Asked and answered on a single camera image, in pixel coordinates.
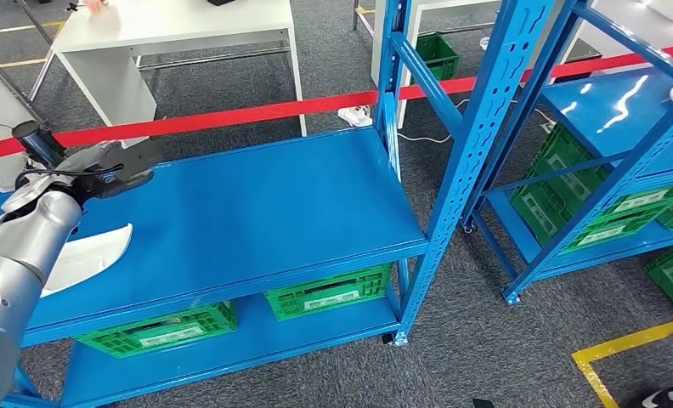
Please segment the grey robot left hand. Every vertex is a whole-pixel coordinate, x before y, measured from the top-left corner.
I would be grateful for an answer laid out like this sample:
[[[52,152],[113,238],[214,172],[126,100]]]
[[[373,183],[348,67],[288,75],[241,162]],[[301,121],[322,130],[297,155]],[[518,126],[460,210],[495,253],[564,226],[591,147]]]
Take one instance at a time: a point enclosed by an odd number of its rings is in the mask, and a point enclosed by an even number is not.
[[[99,142],[66,157],[55,169],[45,170],[45,174],[48,177],[72,179],[111,175],[121,170],[123,165],[109,165],[106,162],[116,153],[122,152],[123,148],[119,140]]]

